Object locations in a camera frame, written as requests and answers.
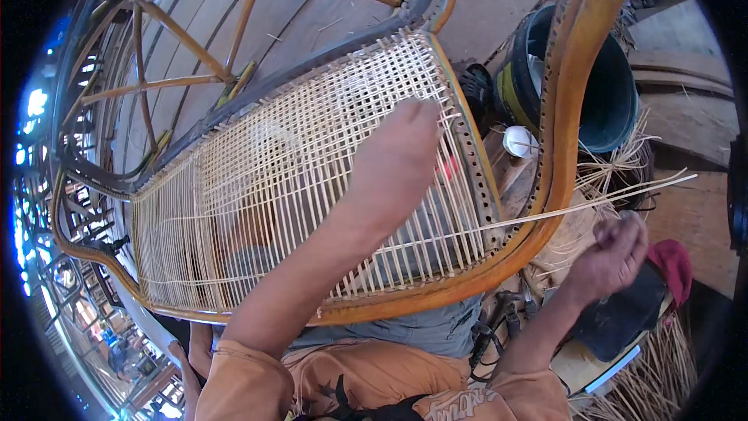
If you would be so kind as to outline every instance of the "right hand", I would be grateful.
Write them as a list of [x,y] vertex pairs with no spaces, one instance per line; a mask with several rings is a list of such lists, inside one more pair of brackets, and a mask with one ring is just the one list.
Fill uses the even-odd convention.
[[384,239],[413,214],[434,182],[440,106],[400,101],[356,150],[342,198],[369,234]]
[[593,232],[596,244],[577,258],[563,282],[585,304],[631,286],[649,250],[647,226],[634,212],[601,221]]

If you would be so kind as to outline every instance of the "wooden floor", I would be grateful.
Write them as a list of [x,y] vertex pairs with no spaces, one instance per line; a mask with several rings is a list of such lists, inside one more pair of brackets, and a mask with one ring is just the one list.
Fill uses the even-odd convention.
[[[537,2],[457,0],[450,20],[438,35],[455,69],[459,71],[470,62],[486,61]],[[212,56],[222,63],[226,61],[242,0],[160,0],[158,4]],[[258,81],[288,67],[313,49],[339,42],[349,32],[363,30],[391,13],[388,6],[373,0],[257,0],[233,73],[239,73],[247,62],[255,60],[259,66],[254,81]],[[319,33],[318,30],[331,23],[334,25]],[[192,52],[155,21],[146,20],[143,49],[147,80],[209,74]],[[127,84],[134,84],[135,66],[130,67]],[[147,98],[156,136],[173,129],[173,140],[179,138],[210,109],[223,89],[222,83],[209,83],[149,91]],[[137,100],[132,95],[124,96],[120,103],[112,145],[117,173],[135,168],[145,154],[147,143]],[[126,234],[128,209],[121,203],[115,208],[114,236],[121,237]]]

